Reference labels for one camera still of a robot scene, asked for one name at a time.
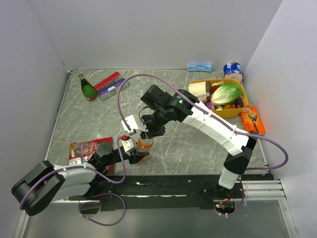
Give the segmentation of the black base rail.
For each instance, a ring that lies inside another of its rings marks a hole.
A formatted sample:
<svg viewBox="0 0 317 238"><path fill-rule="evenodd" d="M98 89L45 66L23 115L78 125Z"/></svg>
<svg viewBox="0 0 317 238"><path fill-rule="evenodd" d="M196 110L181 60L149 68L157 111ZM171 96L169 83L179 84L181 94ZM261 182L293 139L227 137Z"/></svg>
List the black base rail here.
<svg viewBox="0 0 317 238"><path fill-rule="evenodd" d="M123 183L97 179L85 195L69 200L96 201L101 211L117 209L199 208L213 209L215 200L241 198L236 182L229 190L218 185L217 175L128 176Z"/></svg>

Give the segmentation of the yellow plastic basket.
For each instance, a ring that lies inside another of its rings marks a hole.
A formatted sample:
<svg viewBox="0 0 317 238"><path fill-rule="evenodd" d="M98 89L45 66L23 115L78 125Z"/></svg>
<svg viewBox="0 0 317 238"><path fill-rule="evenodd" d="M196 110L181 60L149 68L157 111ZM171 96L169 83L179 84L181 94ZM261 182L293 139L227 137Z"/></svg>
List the yellow plastic basket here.
<svg viewBox="0 0 317 238"><path fill-rule="evenodd" d="M243 103L244 103L244 107L243 108L236 109L235 105L234 105L234 102L232 104L219 105L219 106L214 105L211 101L204 103L206 107L208 107L209 109L212 109L212 111L214 113L216 113L218 116L220 116L221 118L223 118L223 119L234 118L234 117L238 116L242 112L242 110L247 106L248 99L247 99L245 90L244 90L242 84L239 83L238 81L236 81L234 79L207 79L207 80L193 81L191 83L203 82L203 81L209 81L211 83L212 94L218 87L220 87L220 86L222 86L224 84L228 84L228 83L236 83L236 84L238 84L240 89L243 92L242 95L240 96L243 99Z"/></svg>

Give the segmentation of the purple eggplant toy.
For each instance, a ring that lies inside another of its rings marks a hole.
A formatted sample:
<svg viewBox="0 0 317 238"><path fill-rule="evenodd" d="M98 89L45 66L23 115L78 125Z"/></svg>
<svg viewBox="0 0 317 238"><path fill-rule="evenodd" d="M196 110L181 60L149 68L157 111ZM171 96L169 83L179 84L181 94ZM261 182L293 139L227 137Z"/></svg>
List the purple eggplant toy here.
<svg viewBox="0 0 317 238"><path fill-rule="evenodd" d="M234 105L236 109L243 108L244 107L243 99L241 97L237 98L234 102Z"/></svg>

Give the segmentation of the red snack bag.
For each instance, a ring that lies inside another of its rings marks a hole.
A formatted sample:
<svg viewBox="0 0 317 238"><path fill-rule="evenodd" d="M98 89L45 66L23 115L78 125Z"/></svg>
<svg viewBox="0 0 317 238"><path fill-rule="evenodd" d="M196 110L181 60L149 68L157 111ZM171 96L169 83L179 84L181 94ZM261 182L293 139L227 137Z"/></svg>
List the red snack bag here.
<svg viewBox="0 0 317 238"><path fill-rule="evenodd" d="M88 162L98 147L106 142L112 144L112 137L71 143L69 146L68 165L76 166Z"/></svg>

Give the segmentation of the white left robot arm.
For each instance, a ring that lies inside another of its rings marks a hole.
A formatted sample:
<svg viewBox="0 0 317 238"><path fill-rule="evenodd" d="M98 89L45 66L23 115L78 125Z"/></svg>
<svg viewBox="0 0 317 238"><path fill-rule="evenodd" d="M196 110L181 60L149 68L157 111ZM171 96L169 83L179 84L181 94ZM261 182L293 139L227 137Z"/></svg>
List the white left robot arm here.
<svg viewBox="0 0 317 238"><path fill-rule="evenodd" d="M106 142L82 165L56 166L49 161L40 162L12 187L11 193L19 202L20 209L34 216L60 199L73 196L95 198L98 186L92 181L96 176L105 179L108 166L126 160L133 165L148 155L149 152L137 151L134 145L114 149Z"/></svg>

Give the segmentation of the orange tea bottle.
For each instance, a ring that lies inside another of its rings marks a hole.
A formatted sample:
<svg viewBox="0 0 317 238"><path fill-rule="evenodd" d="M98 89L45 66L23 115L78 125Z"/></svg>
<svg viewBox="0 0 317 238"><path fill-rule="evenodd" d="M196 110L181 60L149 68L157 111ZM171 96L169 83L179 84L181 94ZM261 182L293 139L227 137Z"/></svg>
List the orange tea bottle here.
<svg viewBox="0 0 317 238"><path fill-rule="evenodd" d="M153 147L154 140L153 139L142 139L141 137L138 139L137 142L137 149L136 151L139 153L150 152L151 148Z"/></svg>

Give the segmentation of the blue tissue pack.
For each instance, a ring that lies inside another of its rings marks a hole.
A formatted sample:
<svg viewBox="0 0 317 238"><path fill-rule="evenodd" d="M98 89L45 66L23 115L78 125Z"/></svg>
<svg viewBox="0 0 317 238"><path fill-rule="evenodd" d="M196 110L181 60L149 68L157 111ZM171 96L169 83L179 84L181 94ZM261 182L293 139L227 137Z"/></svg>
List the blue tissue pack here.
<svg viewBox="0 0 317 238"><path fill-rule="evenodd" d="M195 72L213 72L214 67L211 64L188 64L187 65L188 71L195 71Z"/></svg>

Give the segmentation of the green cabbage toy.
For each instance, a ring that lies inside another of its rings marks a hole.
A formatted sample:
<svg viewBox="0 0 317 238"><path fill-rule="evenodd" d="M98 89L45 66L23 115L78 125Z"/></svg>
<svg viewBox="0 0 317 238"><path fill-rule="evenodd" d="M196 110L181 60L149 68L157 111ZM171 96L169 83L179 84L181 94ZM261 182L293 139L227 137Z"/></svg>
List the green cabbage toy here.
<svg viewBox="0 0 317 238"><path fill-rule="evenodd" d="M211 96L211 102L216 105L232 104L242 95L242 90L236 83L228 83L218 87Z"/></svg>

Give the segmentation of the green glass bottle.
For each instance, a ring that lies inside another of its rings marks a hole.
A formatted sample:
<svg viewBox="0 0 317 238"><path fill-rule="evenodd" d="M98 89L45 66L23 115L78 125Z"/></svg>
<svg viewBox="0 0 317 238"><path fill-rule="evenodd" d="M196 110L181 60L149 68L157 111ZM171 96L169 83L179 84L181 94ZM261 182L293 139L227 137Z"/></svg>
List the green glass bottle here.
<svg viewBox="0 0 317 238"><path fill-rule="evenodd" d="M81 91L88 101L93 101L97 97L97 93L94 87L87 81L83 74L79 74L79 79L81 82Z"/></svg>

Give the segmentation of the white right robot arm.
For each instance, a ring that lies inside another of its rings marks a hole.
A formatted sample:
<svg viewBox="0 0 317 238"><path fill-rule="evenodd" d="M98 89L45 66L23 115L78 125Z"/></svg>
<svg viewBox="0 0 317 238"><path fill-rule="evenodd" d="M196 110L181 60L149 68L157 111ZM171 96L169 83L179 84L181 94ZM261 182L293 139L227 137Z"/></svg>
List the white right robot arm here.
<svg viewBox="0 0 317 238"><path fill-rule="evenodd" d="M236 180L249 164L256 140L214 114L198 97L184 89L170 95L152 85L141 101L153 110L152 114L141 117L146 128L141 133L143 139L163 136L165 125L170 121L178 121L203 132L226 149L228 155L216 191L224 198L232 194Z"/></svg>

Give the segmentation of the purple silver box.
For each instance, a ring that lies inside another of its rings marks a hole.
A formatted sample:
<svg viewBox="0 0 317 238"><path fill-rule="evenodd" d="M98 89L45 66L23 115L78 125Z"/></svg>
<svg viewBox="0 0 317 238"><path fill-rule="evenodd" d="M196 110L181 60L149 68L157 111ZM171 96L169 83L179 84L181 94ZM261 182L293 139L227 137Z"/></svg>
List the purple silver box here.
<svg viewBox="0 0 317 238"><path fill-rule="evenodd" d="M104 100L108 99L109 97L114 96L118 92L119 87L122 85L124 80L125 79L122 78L120 80L115 81L111 85L106 86L106 87L98 90L97 93L98 93L99 99L101 101L104 101Z"/></svg>

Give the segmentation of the red flat box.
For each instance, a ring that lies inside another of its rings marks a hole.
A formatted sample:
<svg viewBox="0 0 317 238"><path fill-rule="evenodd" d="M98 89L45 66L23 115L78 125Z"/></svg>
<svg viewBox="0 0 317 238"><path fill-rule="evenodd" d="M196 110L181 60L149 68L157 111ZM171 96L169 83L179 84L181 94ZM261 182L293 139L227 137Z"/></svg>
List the red flat box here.
<svg viewBox="0 0 317 238"><path fill-rule="evenodd" d="M103 79L101 82L99 82L98 84L96 84L94 86L94 89L96 91L101 90L104 87L107 87L108 85L112 84L116 79L118 79L121 76L121 74L116 71L115 73L113 73L112 75L108 76L107 78Z"/></svg>

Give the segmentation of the blue white can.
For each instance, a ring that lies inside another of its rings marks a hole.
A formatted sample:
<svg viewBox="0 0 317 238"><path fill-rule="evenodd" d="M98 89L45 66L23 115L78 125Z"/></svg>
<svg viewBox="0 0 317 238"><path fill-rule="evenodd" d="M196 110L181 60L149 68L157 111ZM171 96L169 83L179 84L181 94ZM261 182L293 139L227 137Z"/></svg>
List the blue white can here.
<svg viewBox="0 0 317 238"><path fill-rule="evenodd" d="M231 61L227 62L223 67L224 78L234 79L241 82L243 79L243 73L240 63Z"/></svg>

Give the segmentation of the beige paper roll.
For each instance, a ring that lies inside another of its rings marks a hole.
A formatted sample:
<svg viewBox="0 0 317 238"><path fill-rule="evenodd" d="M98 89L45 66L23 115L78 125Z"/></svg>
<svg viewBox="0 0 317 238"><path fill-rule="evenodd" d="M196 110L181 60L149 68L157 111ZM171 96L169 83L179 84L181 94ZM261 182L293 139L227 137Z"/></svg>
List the beige paper roll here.
<svg viewBox="0 0 317 238"><path fill-rule="evenodd" d="M188 91L203 103L211 101L212 86L209 81L191 83Z"/></svg>

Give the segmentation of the orange razor package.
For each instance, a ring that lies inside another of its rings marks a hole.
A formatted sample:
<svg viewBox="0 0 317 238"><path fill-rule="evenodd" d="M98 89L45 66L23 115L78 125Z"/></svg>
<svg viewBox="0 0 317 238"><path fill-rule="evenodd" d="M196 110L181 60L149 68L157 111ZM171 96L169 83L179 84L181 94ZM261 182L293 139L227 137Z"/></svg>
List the orange razor package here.
<svg viewBox="0 0 317 238"><path fill-rule="evenodd" d="M247 105L240 113L240 119L244 130L251 133L256 132L259 135L265 134L265 128L255 106Z"/></svg>

